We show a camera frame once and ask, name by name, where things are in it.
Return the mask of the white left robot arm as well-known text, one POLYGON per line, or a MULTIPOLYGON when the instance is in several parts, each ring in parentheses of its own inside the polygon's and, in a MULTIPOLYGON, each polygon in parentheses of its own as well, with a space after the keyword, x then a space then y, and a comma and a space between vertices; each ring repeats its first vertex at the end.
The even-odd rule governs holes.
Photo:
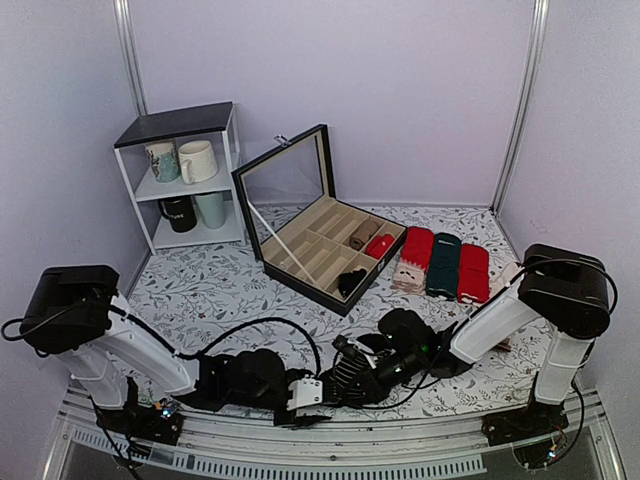
POLYGON ((324 421, 299 412, 323 402, 317 372, 287 369, 265 348, 235 355, 212 356, 208 349, 180 353, 132 313, 117 289, 118 278, 106 265, 48 268, 18 321, 18 339, 65 364, 90 393, 105 428, 138 434, 167 426, 174 417, 168 403, 140 405, 135 381, 112 357, 152 379, 167 401, 210 412, 228 404, 269 410, 275 425, 290 428, 324 421))

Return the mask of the black white striped sock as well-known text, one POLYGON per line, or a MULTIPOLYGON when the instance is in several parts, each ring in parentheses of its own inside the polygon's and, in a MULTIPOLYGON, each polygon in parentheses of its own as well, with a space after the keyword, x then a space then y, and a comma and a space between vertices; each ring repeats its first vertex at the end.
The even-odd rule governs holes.
POLYGON ((332 366, 321 375, 323 381, 323 404, 332 406, 344 405, 344 386, 348 382, 376 382, 378 361, 390 355, 390 345, 387 339, 381 334, 364 334, 357 337, 364 345, 371 348, 373 354, 370 356, 358 356, 348 358, 336 351, 332 366))

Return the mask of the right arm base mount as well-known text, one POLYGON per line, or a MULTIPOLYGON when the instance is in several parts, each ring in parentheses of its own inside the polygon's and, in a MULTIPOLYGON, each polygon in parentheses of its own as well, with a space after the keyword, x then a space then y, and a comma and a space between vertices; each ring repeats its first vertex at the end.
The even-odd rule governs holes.
POLYGON ((584 396, 576 380, 571 388, 580 403, 580 419, 572 440, 568 440, 565 429, 569 421, 564 412, 564 404, 547 405, 530 396, 525 407, 488 414, 482 417, 481 431, 490 446, 529 440, 541 435, 549 435, 545 444, 531 444, 513 450, 516 461, 528 471, 546 470, 559 463, 575 447, 582 433, 585 420, 584 396))

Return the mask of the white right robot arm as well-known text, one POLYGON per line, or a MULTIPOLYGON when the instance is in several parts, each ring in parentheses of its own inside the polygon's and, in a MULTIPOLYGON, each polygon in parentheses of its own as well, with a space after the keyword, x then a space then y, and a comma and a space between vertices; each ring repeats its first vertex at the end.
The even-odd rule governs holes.
POLYGON ((537 436, 552 424, 596 338, 610 325, 618 294, 604 264, 591 256, 533 244, 496 296, 460 324, 435 331, 413 310, 394 309, 378 331, 356 341, 337 337, 340 358, 323 375, 328 403, 350 408, 381 405, 390 391, 417 374, 453 378, 470 370, 501 340, 545 321, 552 340, 517 427, 537 436))

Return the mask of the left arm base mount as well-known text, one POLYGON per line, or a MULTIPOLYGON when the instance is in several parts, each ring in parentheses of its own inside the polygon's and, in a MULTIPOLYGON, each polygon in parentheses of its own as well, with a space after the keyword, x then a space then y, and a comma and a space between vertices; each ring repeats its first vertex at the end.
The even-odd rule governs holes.
POLYGON ((127 439, 141 439, 176 446, 184 416, 171 401, 163 399, 150 406, 138 403, 138 386, 127 378, 127 396, 121 409, 97 408, 97 425, 124 434, 127 439))

